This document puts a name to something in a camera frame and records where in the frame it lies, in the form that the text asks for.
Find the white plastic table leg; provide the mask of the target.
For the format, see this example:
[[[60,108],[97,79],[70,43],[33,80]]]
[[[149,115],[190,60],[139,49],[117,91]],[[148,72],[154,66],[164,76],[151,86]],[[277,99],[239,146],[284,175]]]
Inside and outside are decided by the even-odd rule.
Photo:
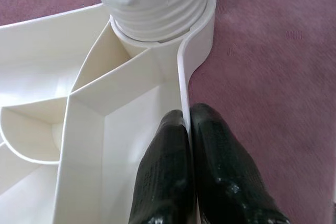
[[[118,28],[145,42],[170,40],[202,15],[207,0],[101,0]]]

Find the white plastic children table top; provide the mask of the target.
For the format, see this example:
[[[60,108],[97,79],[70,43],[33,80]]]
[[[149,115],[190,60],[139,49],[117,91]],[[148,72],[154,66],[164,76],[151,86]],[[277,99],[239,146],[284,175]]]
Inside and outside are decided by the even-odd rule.
[[[128,224],[140,160],[213,44],[216,0],[139,42],[101,4],[0,26],[0,224]]]

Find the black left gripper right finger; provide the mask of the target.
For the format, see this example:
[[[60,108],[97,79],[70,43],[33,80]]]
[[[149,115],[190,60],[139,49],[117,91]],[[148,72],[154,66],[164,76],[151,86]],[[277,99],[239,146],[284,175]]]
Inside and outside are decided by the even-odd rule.
[[[191,107],[195,179],[202,224],[290,224],[254,160],[211,106]]]

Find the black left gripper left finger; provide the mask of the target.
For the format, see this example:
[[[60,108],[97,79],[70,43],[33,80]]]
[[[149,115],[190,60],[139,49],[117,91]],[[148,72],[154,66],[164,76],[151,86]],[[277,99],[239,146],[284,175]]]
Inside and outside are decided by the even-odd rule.
[[[137,171],[130,224],[188,224],[195,186],[188,133],[181,110],[168,112]]]

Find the maroon cloth with white stripes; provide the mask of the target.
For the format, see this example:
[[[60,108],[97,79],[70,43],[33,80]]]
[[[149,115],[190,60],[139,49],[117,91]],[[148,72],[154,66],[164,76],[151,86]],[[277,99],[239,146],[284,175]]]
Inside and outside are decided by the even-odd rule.
[[[222,115],[290,224],[333,224],[336,0],[216,0],[188,101]]]

